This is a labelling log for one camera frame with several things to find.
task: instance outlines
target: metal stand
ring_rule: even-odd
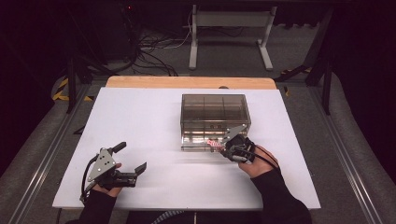
[[[257,41],[265,69],[273,70],[266,44],[271,32],[272,23],[276,14],[276,7],[272,7],[271,11],[260,12],[234,12],[234,11],[199,11],[196,5],[192,6],[192,27],[191,27],[191,52],[190,64],[191,70],[196,68],[197,53],[198,53],[198,39],[197,26],[246,26],[246,27],[265,27],[262,39]]]

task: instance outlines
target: wooden table edge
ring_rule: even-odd
[[[276,84],[269,77],[110,77],[107,88],[187,88],[276,90]]]

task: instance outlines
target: table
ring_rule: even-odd
[[[217,89],[219,85],[230,89]],[[238,90],[238,86],[247,88]],[[145,161],[148,168],[138,177],[135,188],[121,192],[116,208],[261,209],[260,193],[236,163],[219,153],[181,151],[182,93],[245,94],[252,120],[250,139],[277,156],[286,184],[296,198],[310,209],[320,208],[274,81],[223,77],[111,77],[96,98],[53,206],[81,208],[79,189],[86,164],[99,148],[125,141],[127,147],[113,155],[116,162],[122,162],[120,170],[132,172]]]

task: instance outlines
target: hand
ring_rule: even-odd
[[[273,156],[271,152],[266,150],[264,147],[256,145],[254,153],[264,157],[275,167],[278,167],[277,159]],[[245,171],[250,176],[250,178],[257,177],[274,169],[270,164],[268,164],[266,161],[261,160],[260,158],[255,158],[253,163],[251,164],[239,162],[238,166],[239,168],[241,168],[241,170]]]
[[[121,166],[122,166],[121,163],[117,163],[116,164],[116,169],[120,168]],[[112,188],[111,190],[108,190],[108,189],[100,187],[99,185],[93,186],[92,189],[94,189],[96,191],[99,191],[99,192],[103,192],[103,193],[105,193],[108,196],[113,197],[113,198],[117,198],[117,196],[119,196],[119,193],[122,190],[122,188]]]

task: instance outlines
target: table leg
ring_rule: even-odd
[[[276,7],[272,7],[270,16],[267,19],[267,24],[265,25],[264,37],[257,41],[260,48],[260,53],[262,54],[262,60],[264,61],[265,69],[268,71],[272,71],[274,69],[266,45],[268,42],[268,37],[271,32],[272,24],[274,22],[275,14],[276,14]]]
[[[197,39],[197,6],[192,6],[191,51],[189,68],[194,70],[197,66],[198,39]]]

